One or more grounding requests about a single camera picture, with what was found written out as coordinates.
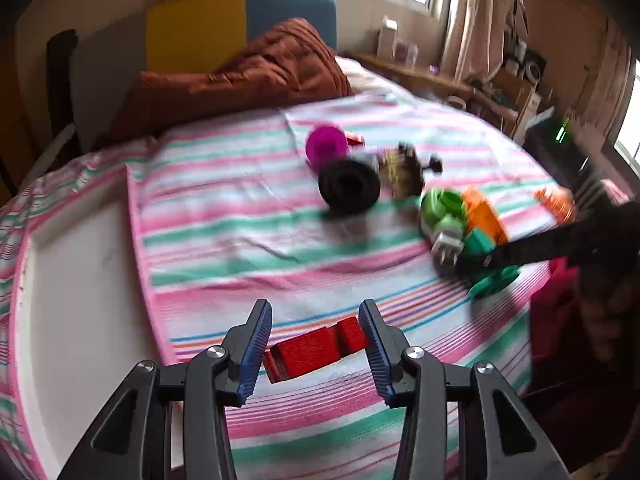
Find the blue panel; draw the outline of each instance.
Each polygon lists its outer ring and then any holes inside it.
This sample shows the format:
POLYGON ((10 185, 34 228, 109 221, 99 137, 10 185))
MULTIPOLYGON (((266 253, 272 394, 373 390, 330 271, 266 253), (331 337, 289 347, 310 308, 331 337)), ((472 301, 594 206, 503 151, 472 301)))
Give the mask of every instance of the blue panel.
POLYGON ((246 0, 247 41, 289 18, 305 18, 327 45, 337 48, 335 0, 246 0))

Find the red toy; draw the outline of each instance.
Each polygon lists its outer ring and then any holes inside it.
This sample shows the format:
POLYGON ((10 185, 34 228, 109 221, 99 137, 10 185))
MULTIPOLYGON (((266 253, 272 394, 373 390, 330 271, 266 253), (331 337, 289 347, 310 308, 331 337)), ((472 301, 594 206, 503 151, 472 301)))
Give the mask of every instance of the red toy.
POLYGON ((348 317, 273 345, 264 353, 263 364, 271 383, 279 383, 335 363, 366 346, 358 320, 348 317))
POLYGON ((364 147, 364 137, 353 132, 345 132, 344 136, 347 138, 347 144, 350 146, 364 147))

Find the magenta toy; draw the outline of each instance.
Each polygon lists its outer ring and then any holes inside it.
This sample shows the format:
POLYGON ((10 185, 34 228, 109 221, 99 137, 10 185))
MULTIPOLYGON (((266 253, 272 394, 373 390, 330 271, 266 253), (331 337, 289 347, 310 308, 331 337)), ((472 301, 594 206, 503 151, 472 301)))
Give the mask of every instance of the magenta toy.
POLYGON ((306 158, 315 170, 319 170, 328 162, 344 158, 349 151, 349 144, 344 132, 332 124, 321 124, 306 139, 306 158))

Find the striped blanket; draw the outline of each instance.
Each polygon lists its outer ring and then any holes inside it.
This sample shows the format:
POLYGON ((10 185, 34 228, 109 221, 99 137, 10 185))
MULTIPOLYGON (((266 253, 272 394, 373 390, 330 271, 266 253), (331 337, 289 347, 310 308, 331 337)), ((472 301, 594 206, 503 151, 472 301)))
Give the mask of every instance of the striped blanket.
MULTIPOLYGON (((533 192, 552 180, 529 155, 477 118, 411 98, 361 95, 179 126, 72 161, 37 180, 0 221, 0 438, 32 476, 32 451, 7 371, 8 307, 24 226, 79 189, 129 164, 138 182, 143 263, 152 282, 149 315, 162 354, 190 359, 246 320, 257 298, 273 306, 270 344, 356 314, 376 300, 411 344, 444 362, 494 362, 517 389, 530 376, 528 303, 546 265, 522 269, 508 290, 472 303, 466 284, 436 275, 420 236, 416 200, 383 192, 362 216, 325 214, 305 139, 331 121, 369 147, 412 142, 438 154, 441 176, 428 186, 479 187, 519 237, 552 223, 533 192)), ((457 413, 448 409, 449 465, 455 464, 457 413)), ((364 352, 302 378, 270 384, 227 422, 239 479, 389 478, 403 410, 377 396, 364 352)))

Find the black ring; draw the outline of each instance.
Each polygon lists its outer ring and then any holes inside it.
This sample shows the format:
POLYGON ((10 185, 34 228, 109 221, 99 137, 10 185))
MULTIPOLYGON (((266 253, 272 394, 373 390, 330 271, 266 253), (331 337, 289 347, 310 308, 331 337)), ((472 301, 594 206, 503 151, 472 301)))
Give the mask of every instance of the black ring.
POLYGON ((378 201, 380 177, 367 164, 342 158, 322 167, 318 188, 331 209, 344 214, 362 213, 378 201))

